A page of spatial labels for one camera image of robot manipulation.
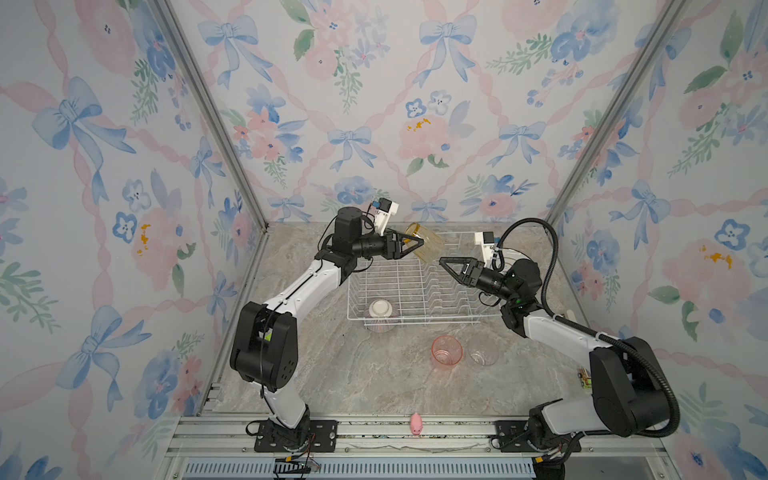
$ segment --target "pink toy pig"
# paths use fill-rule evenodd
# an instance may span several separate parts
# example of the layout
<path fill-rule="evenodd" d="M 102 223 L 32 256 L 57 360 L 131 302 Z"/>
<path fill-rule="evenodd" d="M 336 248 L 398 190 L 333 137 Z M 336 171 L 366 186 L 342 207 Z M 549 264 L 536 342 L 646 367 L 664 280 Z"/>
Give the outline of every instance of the pink toy pig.
<path fill-rule="evenodd" d="M 422 423 L 422 416 L 418 413 L 411 415 L 411 433 L 413 435 L 421 435 L 424 424 Z"/>

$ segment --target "floral wallpaper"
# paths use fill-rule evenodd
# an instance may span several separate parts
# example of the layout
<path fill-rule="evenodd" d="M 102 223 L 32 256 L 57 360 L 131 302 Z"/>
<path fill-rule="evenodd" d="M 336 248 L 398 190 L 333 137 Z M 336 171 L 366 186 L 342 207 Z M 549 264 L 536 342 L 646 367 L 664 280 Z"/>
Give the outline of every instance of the floral wallpaper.
<path fill-rule="evenodd" d="M 171 4 L 265 214 L 305 222 L 381 194 L 406 221 L 544 216 L 664 7 Z"/>
<path fill-rule="evenodd" d="M 142 0 L 0 12 L 0 478 L 153 478 L 258 228 Z"/>
<path fill-rule="evenodd" d="M 677 394 L 686 480 L 768 478 L 767 15 L 691 2 L 559 224 L 588 320 L 647 340 Z"/>

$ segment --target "dish rack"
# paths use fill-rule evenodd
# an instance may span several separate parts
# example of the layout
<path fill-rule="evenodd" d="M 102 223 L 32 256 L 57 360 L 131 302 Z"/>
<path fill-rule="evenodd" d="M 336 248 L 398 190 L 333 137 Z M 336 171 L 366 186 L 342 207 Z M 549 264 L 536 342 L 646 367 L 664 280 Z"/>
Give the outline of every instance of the dish rack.
<path fill-rule="evenodd" d="M 438 235 L 445 242 L 442 256 L 482 258 L 474 232 Z M 437 261 L 424 263 L 414 254 L 401 260 L 374 258 L 368 270 L 349 276 L 347 282 L 347 318 L 366 321 L 366 325 L 478 323 L 481 318 L 500 315 L 497 306 L 480 303 L 479 290 L 456 282 Z M 392 317 L 370 317 L 369 306 L 379 299 L 392 304 Z"/>

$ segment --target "pink plastic cup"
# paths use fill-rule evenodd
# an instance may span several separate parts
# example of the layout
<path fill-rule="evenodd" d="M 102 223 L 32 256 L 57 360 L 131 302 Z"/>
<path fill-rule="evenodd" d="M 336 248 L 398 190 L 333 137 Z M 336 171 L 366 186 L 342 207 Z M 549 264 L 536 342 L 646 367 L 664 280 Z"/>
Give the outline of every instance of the pink plastic cup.
<path fill-rule="evenodd" d="M 463 355 L 462 344 L 450 335 L 439 336 L 432 343 L 432 356 L 441 366 L 453 367 Z"/>

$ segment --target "robotic arm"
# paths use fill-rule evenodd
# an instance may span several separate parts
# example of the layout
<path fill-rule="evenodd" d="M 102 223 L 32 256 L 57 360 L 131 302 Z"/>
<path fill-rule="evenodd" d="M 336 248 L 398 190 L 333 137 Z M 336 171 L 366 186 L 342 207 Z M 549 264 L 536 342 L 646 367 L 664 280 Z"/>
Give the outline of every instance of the robotic arm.
<path fill-rule="evenodd" d="M 418 237 L 386 228 L 398 204 L 382 198 L 373 206 L 378 209 L 373 220 L 358 208 L 340 209 L 333 234 L 324 239 L 309 268 L 275 297 L 263 304 L 249 302 L 240 311 L 230 367 L 261 388 L 272 412 L 265 422 L 266 433 L 279 438 L 289 450 L 306 444 L 310 428 L 309 408 L 292 380 L 299 360 L 297 333 L 302 320 L 358 271 L 359 258 L 372 260 L 378 255 L 398 260 L 424 244 Z M 364 224 L 370 230 L 367 233 L 363 233 Z M 406 239 L 412 240 L 407 248 Z"/>
<path fill-rule="evenodd" d="M 504 273 L 501 256 L 504 239 L 518 225 L 539 223 L 550 233 L 552 259 L 541 281 L 538 265 L 527 258 L 516 260 Z M 486 232 L 484 237 L 492 239 Z M 540 450 L 570 441 L 576 432 L 613 433 L 622 437 L 645 435 L 664 437 L 673 433 L 680 422 L 677 400 L 648 344 L 637 337 L 620 340 L 605 333 L 555 315 L 547 305 L 546 289 L 557 258 L 558 237 L 552 227 L 538 218 L 513 224 L 495 248 L 499 266 L 488 255 L 484 261 L 472 257 L 443 257 L 440 265 L 459 283 L 473 286 L 486 295 L 496 296 L 505 325 L 522 337 L 542 342 L 564 353 L 591 372 L 592 396 L 555 400 L 534 407 L 529 412 L 527 430 L 518 439 L 527 439 Z M 541 288 L 541 302 L 535 294 Z M 669 420 L 659 430 L 649 427 Z"/>

